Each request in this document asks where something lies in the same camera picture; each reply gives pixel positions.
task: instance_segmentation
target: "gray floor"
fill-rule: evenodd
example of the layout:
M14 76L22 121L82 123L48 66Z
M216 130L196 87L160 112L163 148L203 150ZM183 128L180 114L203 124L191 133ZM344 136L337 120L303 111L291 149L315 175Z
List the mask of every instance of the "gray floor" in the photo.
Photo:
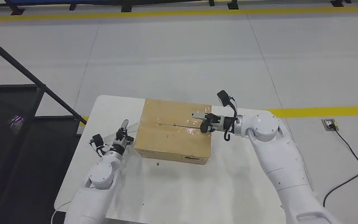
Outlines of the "gray floor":
M221 89L240 108L355 106L357 39L354 14L0 24L0 45L84 116L99 95L218 105ZM30 81L0 59L0 83ZM67 112L46 97L37 114ZM335 119L357 151L358 118ZM320 201L358 172L358 162L320 118L288 119L288 125ZM358 220L357 188L352 181L327 200L343 223Z

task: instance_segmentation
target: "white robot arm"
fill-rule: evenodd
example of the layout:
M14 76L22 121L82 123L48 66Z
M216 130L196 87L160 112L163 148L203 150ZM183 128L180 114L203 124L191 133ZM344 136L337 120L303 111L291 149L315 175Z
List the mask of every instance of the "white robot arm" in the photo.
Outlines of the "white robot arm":
M281 119L269 111L254 116L237 115L232 97L225 91L218 93L223 106L231 106L234 116L193 113L203 120L202 132L222 131L224 139L229 133L250 139L261 167L274 185L285 210L286 224L339 224L322 205L312 191L304 169L304 161Z
M95 164L77 190L66 212L65 224L99 224L106 217L114 192L123 170L123 153L133 138L127 135L128 120L124 120L116 133L112 146L103 150L105 144L99 134L93 136L97 153L102 160Z

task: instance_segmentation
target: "yellow line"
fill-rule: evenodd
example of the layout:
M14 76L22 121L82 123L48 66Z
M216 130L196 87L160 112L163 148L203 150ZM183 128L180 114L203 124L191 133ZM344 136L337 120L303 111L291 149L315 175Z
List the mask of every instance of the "yellow line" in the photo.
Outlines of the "yellow line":
M335 106L327 108L287 108L268 109L279 118L310 118L310 117L336 117L336 116L358 116L358 106Z
M186 10L186 11L157 11L157 12L130 12L130 13L89 13L89 14L54 14L54 15L22 15L0 16L0 22L28 21L28 20L85 20L93 18L137 18L161 16L212 16L212 15L239 15L239 14L296 14L296 13L334 13L358 12L358 7L327 7L327 8L265 8L252 10Z

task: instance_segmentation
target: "white table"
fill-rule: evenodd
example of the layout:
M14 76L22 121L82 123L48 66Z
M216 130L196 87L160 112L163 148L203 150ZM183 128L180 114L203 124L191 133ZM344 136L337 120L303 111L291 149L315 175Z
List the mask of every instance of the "white table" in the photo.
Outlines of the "white table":
M143 106L144 99L97 98L55 208L72 199L83 177L99 161L88 144L92 136L116 132L124 119L129 119L129 125L138 122ZM233 114L231 108L220 106L213 106L212 112ZM238 109L238 112L255 111ZM211 157L206 165L141 158L130 148L124 188L113 198L106 217L148 224L285 223L279 197L261 170L249 140L232 136L226 142L223 135L213 133Z

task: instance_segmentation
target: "black cable on floor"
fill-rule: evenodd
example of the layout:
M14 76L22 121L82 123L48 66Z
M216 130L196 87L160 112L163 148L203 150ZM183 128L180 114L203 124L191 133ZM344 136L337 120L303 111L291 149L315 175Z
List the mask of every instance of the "black cable on floor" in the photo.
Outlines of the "black cable on floor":
M334 128L333 130L335 130L335 132L338 134L338 136L347 144L348 148L350 149L350 151L352 152L352 154L354 155L354 157L356 158L356 160L358 161L358 157L356 156L356 154L353 152L351 146L348 144L348 142L346 142L346 140L338 133L337 129Z
M348 142L339 134L339 132L337 131L336 126L335 126L334 124L332 124L332 125L330 125L329 127L332 128L332 129L338 134L338 136L347 144L348 148L350 149L350 151L352 152L352 154L354 155L354 157L355 157L356 160L358 161L358 157L356 156L356 154L354 153L354 151L352 150L352 148L351 148L351 146L348 144ZM326 200L327 200L328 196L329 196L333 191L337 190L337 189L340 188L341 186L343 186L343 185L345 185L345 184L351 182L352 180L354 180L354 179L356 179L356 178L358 178L358 175L356 175L356 176L350 178L350 179L347 180L346 182L344 182L344 183L342 183L342 184L336 186L336 187L333 188L332 190L330 190L330 191L328 192L328 194L326 194L326 196L324 197L323 206L324 206L324 207L326 206Z

